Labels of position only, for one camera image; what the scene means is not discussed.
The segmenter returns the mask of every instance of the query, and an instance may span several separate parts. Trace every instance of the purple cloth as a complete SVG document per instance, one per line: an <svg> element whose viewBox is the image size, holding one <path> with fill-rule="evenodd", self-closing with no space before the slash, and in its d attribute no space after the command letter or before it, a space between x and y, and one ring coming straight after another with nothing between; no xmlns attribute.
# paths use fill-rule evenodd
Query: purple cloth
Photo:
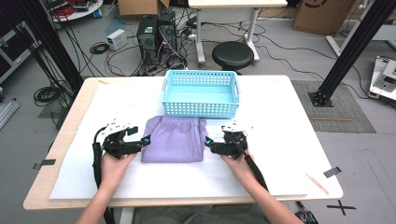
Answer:
<svg viewBox="0 0 396 224"><path fill-rule="evenodd" d="M206 119L156 116L146 124L150 145L142 149L142 162L187 163L204 158Z"/></svg>

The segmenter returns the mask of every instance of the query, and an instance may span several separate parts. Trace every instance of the white tabletop surface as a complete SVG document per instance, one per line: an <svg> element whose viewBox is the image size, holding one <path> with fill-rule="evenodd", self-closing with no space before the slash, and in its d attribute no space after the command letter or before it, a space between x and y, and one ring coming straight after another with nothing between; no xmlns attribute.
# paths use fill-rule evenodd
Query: white tabletop surface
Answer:
<svg viewBox="0 0 396 224"><path fill-rule="evenodd" d="M96 3L91 3L90 6L88 7L88 10L86 11L74 11L73 14L71 14L70 16L66 17L60 17L59 21L72 21L72 20L76 20L79 19L81 17L85 17L88 15L92 15L92 13L99 9L103 4L103 0L97 0Z"/></svg>
<svg viewBox="0 0 396 224"><path fill-rule="evenodd" d="M163 115L160 99L163 77L125 80L128 81L124 84L104 84L96 90L64 157L51 199L90 199L94 195L92 139L99 128L113 119L130 119L139 127L139 133L127 140L140 139L146 121ZM247 131L249 150L270 193L279 200L341 198L343 191L336 176L326 178L323 174L332 167L290 80L286 76L242 76L238 81L240 106L235 118L209 119L209 136L219 136L219 127L234 120L253 126ZM329 194L305 174L313 176ZM252 202L225 163L208 148L204 161L188 164L144 164L138 156L128 168L115 198Z"/></svg>
<svg viewBox="0 0 396 224"><path fill-rule="evenodd" d="M286 0L189 0L189 6L202 7L285 7Z"/></svg>

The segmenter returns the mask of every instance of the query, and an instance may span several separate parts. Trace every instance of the person's wrist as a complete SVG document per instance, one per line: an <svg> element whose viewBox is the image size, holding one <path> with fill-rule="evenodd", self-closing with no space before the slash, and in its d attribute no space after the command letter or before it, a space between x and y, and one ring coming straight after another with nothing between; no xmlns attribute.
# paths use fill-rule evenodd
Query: person's wrist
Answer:
<svg viewBox="0 0 396 224"><path fill-rule="evenodd" d="M111 182L107 181L107 182L102 182L99 189L101 189L102 191L111 193L111 192L116 191L118 186L119 186L118 184L111 183Z"/></svg>

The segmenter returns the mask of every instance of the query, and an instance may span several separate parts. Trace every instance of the light blue plastic basket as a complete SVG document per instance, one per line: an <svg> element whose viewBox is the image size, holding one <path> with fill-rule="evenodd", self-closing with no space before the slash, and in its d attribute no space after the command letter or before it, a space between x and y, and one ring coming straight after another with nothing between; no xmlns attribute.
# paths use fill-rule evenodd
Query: light blue plastic basket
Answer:
<svg viewBox="0 0 396 224"><path fill-rule="evenodd" d="M166 115L231 119L239 106L236 73L231 71L169 70L163 82Z"/></svg>

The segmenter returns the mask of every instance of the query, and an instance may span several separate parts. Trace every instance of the computer tower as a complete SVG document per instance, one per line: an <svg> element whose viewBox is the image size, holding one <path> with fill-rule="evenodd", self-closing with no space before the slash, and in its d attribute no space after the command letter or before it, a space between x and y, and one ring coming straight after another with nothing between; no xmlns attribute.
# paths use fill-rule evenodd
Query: computer tower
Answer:
<svg viewBox="0 0 396 224"><path fill-rule="evenodd" d="M158 16L143 15L137 28L137 41L143 63L147 65L159 64L161 54L158 38Z"/></svg>
<svg viewBox="0 0 396 224"><path fill-rule="evenodd" d="M159 24L160 39L167 43L164 50L172 48L177 51L175 11L164 11L159 18Z"/></svg>

